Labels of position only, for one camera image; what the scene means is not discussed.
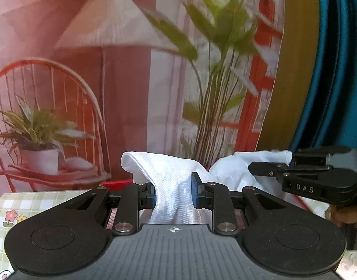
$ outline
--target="flower pot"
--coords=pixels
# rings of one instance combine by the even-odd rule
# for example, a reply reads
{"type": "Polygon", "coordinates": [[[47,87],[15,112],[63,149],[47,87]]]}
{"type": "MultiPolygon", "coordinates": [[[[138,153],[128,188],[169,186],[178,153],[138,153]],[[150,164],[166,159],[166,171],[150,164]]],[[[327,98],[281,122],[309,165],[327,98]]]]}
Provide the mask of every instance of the flower pot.
{"type": "Polygon", "coordinates": [[[58,156],[56,149],[49,150],[20,150],[23,163],[26,163],[30,170],[47,175],[58,174],[58,156]]]}

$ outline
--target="gray ridged plate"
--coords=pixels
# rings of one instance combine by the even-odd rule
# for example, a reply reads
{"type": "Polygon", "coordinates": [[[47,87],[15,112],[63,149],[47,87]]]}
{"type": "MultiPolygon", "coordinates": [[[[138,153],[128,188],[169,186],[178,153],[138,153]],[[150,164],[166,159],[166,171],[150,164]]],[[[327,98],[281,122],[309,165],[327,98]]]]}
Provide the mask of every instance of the gray ridged plate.
{"type": "MultiPolygon", "coordinates": [[[[38,280],[16,272],[10,280],[38,280]]],[[[80,271],[52,280],[292,280],[251,261],[231,237],[220,237],[207,225],[142,226],[132,236],[115,238],[105,253],[80,271]]],[[[340,280],[334,272],[305,280],[340,280]]]]}

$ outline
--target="blue curtain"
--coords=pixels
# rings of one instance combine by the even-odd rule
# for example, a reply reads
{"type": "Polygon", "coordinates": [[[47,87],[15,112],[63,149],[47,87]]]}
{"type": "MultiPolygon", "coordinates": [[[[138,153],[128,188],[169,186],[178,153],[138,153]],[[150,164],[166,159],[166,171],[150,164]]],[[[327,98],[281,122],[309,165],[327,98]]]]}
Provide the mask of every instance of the blue curtain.
{"type": "Polygon", "coordinates": [[[320,0],[320,34],[307,100],[290,150],[357,147],[357,0],[320,0]]]}

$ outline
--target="wooden chair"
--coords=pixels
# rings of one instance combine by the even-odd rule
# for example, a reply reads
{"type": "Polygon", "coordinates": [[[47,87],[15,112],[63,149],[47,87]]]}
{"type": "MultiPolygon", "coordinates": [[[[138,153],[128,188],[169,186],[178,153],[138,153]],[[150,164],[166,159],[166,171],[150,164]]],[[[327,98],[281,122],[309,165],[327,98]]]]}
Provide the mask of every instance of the wooden chair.
{"type": "MultiPolygon", "coordinates": [[[[63,119],[76,122],[79,130],[94,135],[94,140],[77,140],[77,147],[65,147],[64,152],[66,157],[81,157],[97,166],[98,175],[65,182],[27,177],[9,167],[21,163],[19,150],[10,152],[11,144],[4,144],[0,139],[0,175],[6,176],[12,192],[16,192],[14,180],[28,182],[32,190],[37,191],[37,184],[56,189],[88,189],[111,177],[107,138],[99,105],[93,91],[77,73],[48,59],[21,59],[0,72],[0,110],[20,114],[16,94],[23,97],[31,108],[54,110],[63,119]]],[[[0,133],[8,129],[4,118],[0,113],[0,133]]]]}

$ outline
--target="metal bolt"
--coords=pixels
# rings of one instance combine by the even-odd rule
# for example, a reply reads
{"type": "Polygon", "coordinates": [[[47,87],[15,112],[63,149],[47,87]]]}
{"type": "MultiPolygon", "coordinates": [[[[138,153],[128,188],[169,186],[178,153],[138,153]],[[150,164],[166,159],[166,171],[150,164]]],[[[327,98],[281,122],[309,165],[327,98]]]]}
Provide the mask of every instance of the metal bolt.
{"type": "Polygon", "coordinates": [[[115,225],[115,230],[120,233],[129,233],[133,230],[133,225],[127,222],[121,222],[115,225]]]}
{"type": "Polygon", "coordinates": [[[236,230],[236,226],[233,223],[230,223],[230,222],[220,223],[219,225],[217,225],[217,228],[218,228],[218,230],[224,231],[226,233],[236,230]]]}

